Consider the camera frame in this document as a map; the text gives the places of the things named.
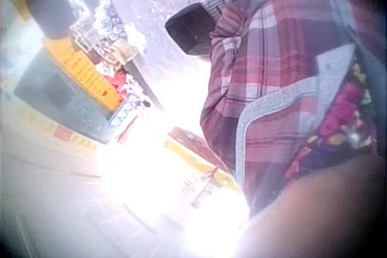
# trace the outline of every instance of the red plaid shirt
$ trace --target red plaid shirt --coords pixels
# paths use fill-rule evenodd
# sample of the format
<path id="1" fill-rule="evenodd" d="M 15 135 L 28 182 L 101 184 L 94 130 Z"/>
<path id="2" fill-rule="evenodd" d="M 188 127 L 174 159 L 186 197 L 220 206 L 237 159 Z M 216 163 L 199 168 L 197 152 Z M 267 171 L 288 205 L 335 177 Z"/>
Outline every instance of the red plaid shirt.
<path id="1" fill-rule="evenodd" d="M 341 1 L 231 0 L 211 34 L 201 127 L 250 205 L 257 198 L 265 204 L 321 124 L 346 70 L 327 65 L 337 51 L 324 53 L 353 43 L 345 26 L 384 63 L 381 17 L 362 0 Z M 351 50 L 343 48 L 338 62 L 346 63 Z"/>

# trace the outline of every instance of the bright light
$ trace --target bright light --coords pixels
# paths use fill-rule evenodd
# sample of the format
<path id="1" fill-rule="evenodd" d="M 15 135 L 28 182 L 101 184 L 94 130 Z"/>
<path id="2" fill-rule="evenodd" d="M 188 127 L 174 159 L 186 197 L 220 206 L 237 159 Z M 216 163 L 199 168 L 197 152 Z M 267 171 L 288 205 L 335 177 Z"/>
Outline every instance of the bright light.
<path id="1" fill-rule="evenodd" d="M 231 257 L 241 234 L 240 226 L 248 216 L 243 196 L 223 187 L 188 223 L 187 245 L 199 256 Z"/>
<path id="2" fill-rule="evenodd" d="M 163 156 L 163 148 L 145 149 L 106 173 L 111 194 L 147 222 L 169 214 L 180 201 L 179 185 L 187 165 Z"/>

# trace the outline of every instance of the floor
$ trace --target floor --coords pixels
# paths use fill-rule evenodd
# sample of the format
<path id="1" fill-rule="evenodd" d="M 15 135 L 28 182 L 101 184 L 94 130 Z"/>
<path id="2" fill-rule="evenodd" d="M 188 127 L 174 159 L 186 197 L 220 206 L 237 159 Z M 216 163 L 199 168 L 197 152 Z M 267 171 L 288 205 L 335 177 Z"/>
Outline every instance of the floor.
<path id="1" fill-rule="evenodd" d="M 195 257 L 160 210 L 171 193 L 163 173 L 184 162 L 163 156 L 156 132 L 81 158 L 3 126 L 2 238 L 13 257 Z"/>

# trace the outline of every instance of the person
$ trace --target person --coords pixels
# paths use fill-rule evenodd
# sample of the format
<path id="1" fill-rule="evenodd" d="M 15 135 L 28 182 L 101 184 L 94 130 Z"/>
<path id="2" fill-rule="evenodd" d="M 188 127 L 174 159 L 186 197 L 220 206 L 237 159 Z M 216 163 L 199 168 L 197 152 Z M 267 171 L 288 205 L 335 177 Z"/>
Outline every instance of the person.
<path id="1" fill-rule="evenodd" d="M 343 257 L 384 221 L 382 15 L 378 0 L 223 10 L 200 122 L 250 207 L 239 257 Z"/>

